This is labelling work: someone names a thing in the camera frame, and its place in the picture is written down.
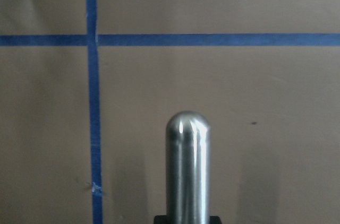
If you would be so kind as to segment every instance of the horizontal blue tape line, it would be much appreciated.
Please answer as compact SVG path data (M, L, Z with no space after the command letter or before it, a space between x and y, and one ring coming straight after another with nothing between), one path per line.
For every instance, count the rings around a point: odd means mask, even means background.
M0 36L0 46L86 46L86 35Z
M100 46L340 46L340 34L99 35Z
M86 46L87 35L0 36L0 46ZM338 33L99 35L99 46L340 46Z

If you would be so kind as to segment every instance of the metal cylinder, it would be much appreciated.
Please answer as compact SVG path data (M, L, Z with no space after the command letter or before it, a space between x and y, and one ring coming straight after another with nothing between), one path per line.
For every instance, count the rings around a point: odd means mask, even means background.
M166 197L169 224L209 224L210 126L193 111L166 127Z

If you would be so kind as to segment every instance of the blue tape strip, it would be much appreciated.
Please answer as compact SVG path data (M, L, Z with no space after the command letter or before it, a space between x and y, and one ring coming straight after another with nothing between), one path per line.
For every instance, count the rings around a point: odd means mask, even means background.
M340 46L340 34L99 35L100 46Z
M0 46L86 46L86 35L0 36Z
M86 10L90 94L92 214L93 224L103 224L103 196L101 192L99 64L96 28L97 0L86 0Z

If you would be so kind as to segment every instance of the black base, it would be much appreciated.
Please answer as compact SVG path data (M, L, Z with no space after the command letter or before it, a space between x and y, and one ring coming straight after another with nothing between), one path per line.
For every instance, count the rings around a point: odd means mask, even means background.
M169 224L166 215L158 215L154 218L154 224ZM210 224L222 224L219 216L210 216Z

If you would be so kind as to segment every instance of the silver cylinder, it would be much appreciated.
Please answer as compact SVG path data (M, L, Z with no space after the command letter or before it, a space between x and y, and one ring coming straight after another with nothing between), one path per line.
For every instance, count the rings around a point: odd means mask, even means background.
M166 198L170 224L209 223L210 126L184 111L166 127Z

